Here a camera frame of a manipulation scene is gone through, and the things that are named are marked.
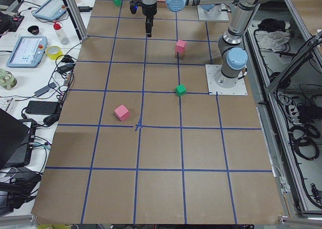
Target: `blue joint cap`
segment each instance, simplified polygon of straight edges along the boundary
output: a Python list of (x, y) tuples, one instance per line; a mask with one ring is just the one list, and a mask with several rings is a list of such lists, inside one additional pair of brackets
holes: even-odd
[(248, 55), (243, 49), (235, 47), (228, 52), (226, 59), (232, 69), (240, 70), (245, 67)]
[(166, 0), (167, 7), (172, 12), (182, 10), (186, 5), (186, 0)]
[(210, 11), (215, 7), (215, 4), (204, 4), (200, 5), (203, 10)]

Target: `tape roll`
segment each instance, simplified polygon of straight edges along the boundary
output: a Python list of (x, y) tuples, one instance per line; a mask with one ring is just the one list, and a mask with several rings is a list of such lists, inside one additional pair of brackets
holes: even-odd
[(63, 58), (63, 53), (59, 46), (50, 46), (46, 49), (46, 54), (52, 60), (57, 60)]

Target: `computer monitor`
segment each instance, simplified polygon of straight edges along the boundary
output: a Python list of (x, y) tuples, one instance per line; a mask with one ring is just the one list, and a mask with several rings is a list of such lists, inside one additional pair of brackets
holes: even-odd
[(23, 145), (29, 127), (0, 109), (0, 169), (11, 156)]

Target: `cube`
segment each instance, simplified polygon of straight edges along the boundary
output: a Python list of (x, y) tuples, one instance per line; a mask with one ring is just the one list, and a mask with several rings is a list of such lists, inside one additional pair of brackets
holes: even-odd
[(123, 122), (130, 117), (130, 111), (124, 105), (119, 106), (114, 110), (115, 115)]
[(186, 49), (186, 44), (186, 41), (178, 40), (176, 44), (176, 52), (178, 52), (179, 54), (184, 53)]
[(122, 4), (122, 0), (113, 0), (115, 6), (119, 7)]
[(187, 89), (184, 85), (179, 85), (176, 87), (176, 94), (178, 97), (183, 96), (186, 93)]

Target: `white mounting plate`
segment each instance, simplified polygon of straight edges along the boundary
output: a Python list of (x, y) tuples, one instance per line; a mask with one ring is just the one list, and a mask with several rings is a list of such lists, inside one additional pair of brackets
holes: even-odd
[[(226, 9), (225, 4), (221, 5), (221, 9)], [(217, 10), (210, 10), (207, 12), (206, 10), (202, 9), (202, 7), (198, 6), (198, 17), (199, 21), (208, 21), (208, 22), (222, 22), (228, 23), (229, 18), (227, 11), (220, 11)]]
[(224, 88), (217, 84), (215, 81), (215, 74), (220, 70), (222, 65), (207, 64), (206, 74), (208, 82), (208, 91), (210, 95), (232, 95), (232, 96), (247, 96), (247, 89), (244, 79), (237, 81), (237, 84), (232, 88)]

